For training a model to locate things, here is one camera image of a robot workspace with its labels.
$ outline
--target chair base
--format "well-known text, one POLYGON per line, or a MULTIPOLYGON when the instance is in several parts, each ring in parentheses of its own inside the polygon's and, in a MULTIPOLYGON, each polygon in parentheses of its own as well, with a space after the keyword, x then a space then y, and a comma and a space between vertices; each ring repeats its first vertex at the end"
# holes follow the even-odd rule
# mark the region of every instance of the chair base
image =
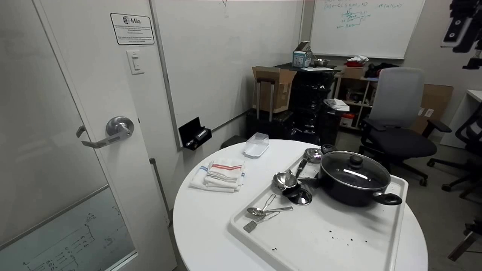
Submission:
POLYGON ((482 181, 481 181, 482 171, 478 169, 481 165, 473 164, 470 161, 467 161, 465 164, 461 164, 461 163, 454 163, 446 160, 431 158, 427 162, 427 166, 433 167, 435 163, 444 164, 450 167, 469 171, 468 175, 465 175, 462 178, 459 178, 449 184, 442 185, 443 191, 450 192, 452 190, 452 187, 466 181, 471 181, 473 182, 473 184, 459 195, 460 198, 464 199, 467 197, 467 195, 474 192, 477 188, 482 187, 482 181))
POLYGON ((421 186, 427 186, 428 175, 421 172, 420 170, 412 167, 412 166, 409 166, 409 165, 405 164, 403 162, 403 160, 389 159, 389 157, 387 157, 387 155, 384 154, 383 152, 381 152, 377 149, 373 149, 373 148, 364 146, 364 145, 361 145, 360 148, 358 149, 359 154, 364 154, 365 151, 373 154, 375 156, 375 160, 381 161, 382 166, 384 166, 388 170, 388 172, 391 172, 390 164, 397 165, 397 166, 399 166, 399 167, 401 167, 401 168, 403 168, 407 171, 410 171, 414 174, 417 174, 417 175, 421 176, 422 179, 419 182, 420 185, 421 186))

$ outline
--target chair wheel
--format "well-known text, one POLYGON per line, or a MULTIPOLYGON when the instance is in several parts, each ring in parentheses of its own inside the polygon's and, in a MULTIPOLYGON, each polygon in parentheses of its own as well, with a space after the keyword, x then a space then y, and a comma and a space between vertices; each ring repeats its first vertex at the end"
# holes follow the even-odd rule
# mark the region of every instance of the chair wheel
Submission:
POLYGON ((450 192, 452 190, 452 187, 448 184, 442 185, 442 190, 445 192, 450 192))

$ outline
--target clear plastic container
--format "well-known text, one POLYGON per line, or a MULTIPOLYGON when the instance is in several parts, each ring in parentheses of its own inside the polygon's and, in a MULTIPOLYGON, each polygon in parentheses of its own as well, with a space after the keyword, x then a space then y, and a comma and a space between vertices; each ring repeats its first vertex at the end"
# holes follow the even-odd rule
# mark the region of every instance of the clear plastic container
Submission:
POLYGON ((244 146, 243 154, 250 158, 258 158, 268 149, 269 137, 262 133, 254 134, 244 146))

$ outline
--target red stripe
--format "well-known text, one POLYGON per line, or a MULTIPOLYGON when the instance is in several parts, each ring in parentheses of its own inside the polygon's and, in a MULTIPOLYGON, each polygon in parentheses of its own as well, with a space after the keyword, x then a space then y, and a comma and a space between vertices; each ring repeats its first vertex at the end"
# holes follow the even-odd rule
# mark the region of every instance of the red stripe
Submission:
POLYGON ((217 167, 217 168, 220 168, 220 169, 226 169, 226 170, 235 170, 235 169, 240 169, 241 166, 234 166, 234 167, 228 167, 228 166, 223 166, 223 165, 219 165, 219 164, 213 164, 211 167, 217 167))

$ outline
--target pot lid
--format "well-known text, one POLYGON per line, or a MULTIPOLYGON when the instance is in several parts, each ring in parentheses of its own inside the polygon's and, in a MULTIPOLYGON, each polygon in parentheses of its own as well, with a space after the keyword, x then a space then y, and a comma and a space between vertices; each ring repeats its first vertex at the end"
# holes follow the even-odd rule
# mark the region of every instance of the pot lid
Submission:
POLYGON ((305 150, 305 158, 310 163, 319 163, 322 156, 321 149, 309 148, 305 150))
POLYGON ((321 169, 335 180, 365 189, 378 190, 390 183, 390 173, 378 162, 349 151, 332 151, 321 160, 321 169))

